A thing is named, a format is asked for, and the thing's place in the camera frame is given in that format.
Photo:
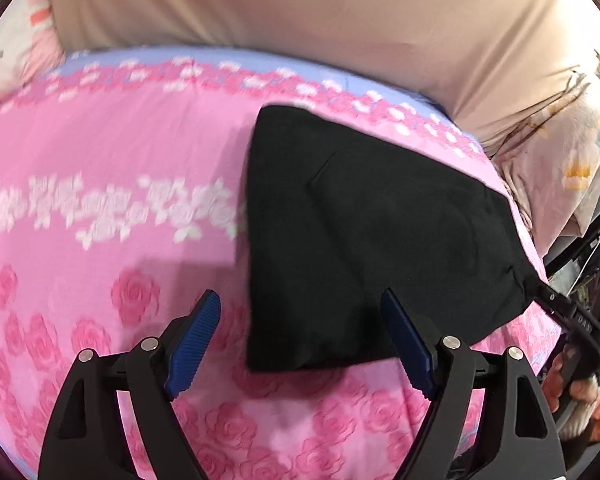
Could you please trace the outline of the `person's right hand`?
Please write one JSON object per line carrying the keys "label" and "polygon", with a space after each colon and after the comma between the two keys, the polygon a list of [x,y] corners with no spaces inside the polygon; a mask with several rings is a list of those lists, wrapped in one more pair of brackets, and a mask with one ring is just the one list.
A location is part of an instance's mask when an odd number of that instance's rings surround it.
{"label": "person's right hand", "polygon": [[[567,348],[562,350],[554,359],[550,370],[547,372],[541,389],[544,393],[550,411],[555,413],[559,408],[559,399],[564,393],[565,379],[562,377],[562,369],[565,366],[565,360],[570,358],[574,350]],[[569,395],[578,402],[585,404],[596,404],[600,400],[600,387],[594,382],[594,379],[576,380],[569,387]]]}

